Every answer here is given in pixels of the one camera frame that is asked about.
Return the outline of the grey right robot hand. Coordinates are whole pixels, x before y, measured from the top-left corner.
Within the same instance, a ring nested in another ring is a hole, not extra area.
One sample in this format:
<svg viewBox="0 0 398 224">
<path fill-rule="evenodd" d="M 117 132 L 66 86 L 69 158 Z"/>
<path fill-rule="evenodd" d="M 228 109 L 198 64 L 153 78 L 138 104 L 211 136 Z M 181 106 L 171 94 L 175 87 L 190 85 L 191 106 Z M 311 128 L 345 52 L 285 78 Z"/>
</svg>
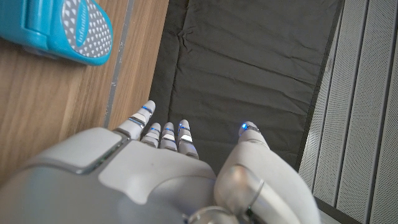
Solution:
<svg viewBox="0 0 398 224">
<path fill-rule="evenodd" d="M 150 123 L 148 101 L 114 130 L 91 128 L 28 160 L 1 187 L 2 223 L 320 223 L 299 174 L 244 122 L 215 173 L 187 120 Z"/>
</svg>

